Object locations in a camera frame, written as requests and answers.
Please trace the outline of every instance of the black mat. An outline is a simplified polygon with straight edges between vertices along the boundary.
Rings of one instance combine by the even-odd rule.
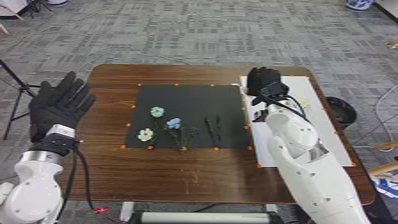
[[[146,148],[148,142],[141,142],[137,135],[146,128],[153,129],[151,108],[165,109],[162,124],[181,118],[185,128],[196,127],[199,134],[190,148],[213,148],[213,140],[204,123],[208,116],[213,124],[220,116],[220,147],[247,149],[249,133],[245,126],[245,115],[242,111],[242,95],[236,86],[142,86],[139,91],[132,127],[128,128],[126,147]],[[155,148],[174,148],[176,143],[169,134],[162,131],[157,137]]]

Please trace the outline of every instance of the white flower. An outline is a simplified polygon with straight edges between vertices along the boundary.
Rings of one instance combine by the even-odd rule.
[[[162,107],[153,107],[151,108],[151,115],[155,118],[160,118],[164,116],[165,109]]]
[[[137,135],[142,142],[149,141],[153,139],[153,130],[146,128],[141,130],[141,134]]]

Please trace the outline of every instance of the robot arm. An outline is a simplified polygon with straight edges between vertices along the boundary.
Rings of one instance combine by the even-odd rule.
[[[64,170],[64,154],[59,150],[68,151],[73,144],[75,130],[55,125],[43,143],[36,144],[23,153],[21,160],[14,165],[20,184],[14,188],[5,184],[9,191],[4,192],[7,199],[0,203],[0,223],[34,223],[45,218],[48,218],[48,223],[53,223],[62,206],[61,187],[53,179]]]
[[[89,86],[71,72],[57,87],[41,83],[30,102],[30,141],[34,143],[14,166],[20,184],[0,185],[0,223],[53,224],[62,208],[55,175],[62,159],[77,149],[75,128],[94,104]]]
[[[332,152],[324,148],[300,105],[288,96],[281,74],[265,68],[249,74],[254,104],[267,103],[267,124],[274,136],[268,150],[288,189],[315,223],[368,224],[354,183]]]
[[[274,132],[268,149],[290,193],[315,223],[366,224],[370,221],[348,174],[318,142],[315,128],[306,121],[300,124],[300,119],[284,108],[267,117]]]

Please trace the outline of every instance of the blue flower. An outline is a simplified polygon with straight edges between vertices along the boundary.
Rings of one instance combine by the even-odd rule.
[[[151,115],[155,118],[160,118],[164,117],[164,114],[165,114],[165,109],[162,107],[153,107],[151,108]]]
[[[172,120],[167,121],[167,128],[180,129],[180,127],[181,127],[181,119],[174,118]]]

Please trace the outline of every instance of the black cable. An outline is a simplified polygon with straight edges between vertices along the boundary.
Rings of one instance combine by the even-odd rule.
[[[290,96],[290,95],[286,95],[286,97],[295,101],[295,104],[297,104],[297,106],[299,106],[299,108],[300,108],[300,111],[302,111],[302,116],[308,117],[308,115],[306,115],[306,111],[304,111],[304,108],[302,108],[302,105],[300,105],[300,103],[299,103],[295,97]]]
[[[284,104],[281,104],[281,103],[279,103],[268,96],[263,96],[263,97],[268,99],[268,101],[272,101],[272,104],[276,104],[279,107],[286,108],[286,109],[293,112],[293,114],[295,114],[297,116],[300,116],[302,119],[304,119],[304,120],[308,121],[308,123],[311,124],[311,122],[309,122],[309,120],[308,120],[304,114],[300,114],[299,111],[297,111],[295,109],[292,109]]]
[[[85,176],[85,200],[89,203],[89,207],[91,210],[94,211],[94,204],[93,204],[93,200],[91,200],[91,173],[89,173],[89,164],[87,164],[87,160],[85,160],[85,156],[84,153],[77,150],[77,155],[82,161],[82,165],[84,165],[84,176]]]
[[[194,212],[201,212],[204,210],[208,210],[210,208],[213,208],[219,205],[219,203],[210,204],[204,208],[201,208],[199,210],[196,210]]]
[[[69,173],[69,178],[68,178],[66,194],[64,194],[64,202],[62,202],[62,207],[61,207],[61,211],[59,211],[59,217],[57,217],[57,220],[61,219],[61,215],[62,215],[62,212],[64,212],[64,209],[66,209],[66,203],[68,203],[69,196],[71,196],[71,188],[73,188],[73,182],[75,182],[77,168],[78,168],[78,156],[77,156],[77,151],[73,150],[71,173]]]

